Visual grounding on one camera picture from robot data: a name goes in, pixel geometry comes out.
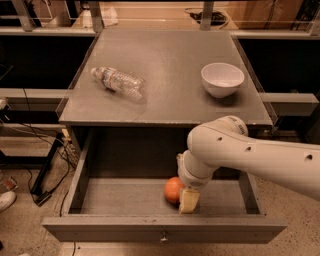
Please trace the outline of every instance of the shoe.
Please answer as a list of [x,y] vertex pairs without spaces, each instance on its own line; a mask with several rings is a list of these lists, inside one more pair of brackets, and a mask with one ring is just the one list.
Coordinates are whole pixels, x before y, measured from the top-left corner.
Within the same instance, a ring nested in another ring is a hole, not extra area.
[[16,200],[17,195],[13,191],[8,191],[0,196],[0,212],[9,208]]

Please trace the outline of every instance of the table surface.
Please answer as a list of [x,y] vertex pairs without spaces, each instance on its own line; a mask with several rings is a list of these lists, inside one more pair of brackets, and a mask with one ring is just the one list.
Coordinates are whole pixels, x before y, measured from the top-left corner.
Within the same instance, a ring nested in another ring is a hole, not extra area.
[[[203,87],[201,70],[213,62],[239,67],[245,81],[216,99]],[[91,75],[108,66],[143,78],[145,101],[105,89]],[[272,121],[227,31],[104,29],[85,64],[60,122],[76,126],[193,127],[226,115],[247,125]]]

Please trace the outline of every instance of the orange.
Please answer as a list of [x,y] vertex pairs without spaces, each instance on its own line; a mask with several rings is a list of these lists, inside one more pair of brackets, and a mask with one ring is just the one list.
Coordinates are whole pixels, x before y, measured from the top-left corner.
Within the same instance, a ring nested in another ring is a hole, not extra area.
[[180,202],[180,189],[184,188],[185,185],[181,182],[179,177],[172,177],[169,179],[164,187],[165,198],[173,204]]

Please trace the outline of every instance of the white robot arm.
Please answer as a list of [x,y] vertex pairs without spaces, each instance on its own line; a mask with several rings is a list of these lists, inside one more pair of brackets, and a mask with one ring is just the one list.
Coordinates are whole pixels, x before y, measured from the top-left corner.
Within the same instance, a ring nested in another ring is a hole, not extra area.
[[195,127],[178,156],[178,174],[200,189],[220,166],[264,178],[320,201],[320,146],[249,138],[244,122],[226,116]]

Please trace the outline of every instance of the white bowl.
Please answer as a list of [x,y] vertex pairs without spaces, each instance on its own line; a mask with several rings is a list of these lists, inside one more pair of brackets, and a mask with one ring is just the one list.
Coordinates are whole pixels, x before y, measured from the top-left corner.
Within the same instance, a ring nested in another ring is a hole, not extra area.
[[215,98],[233,94],[243,83],[243,72],[227,63],[211,63],[201,71],[202,84]]

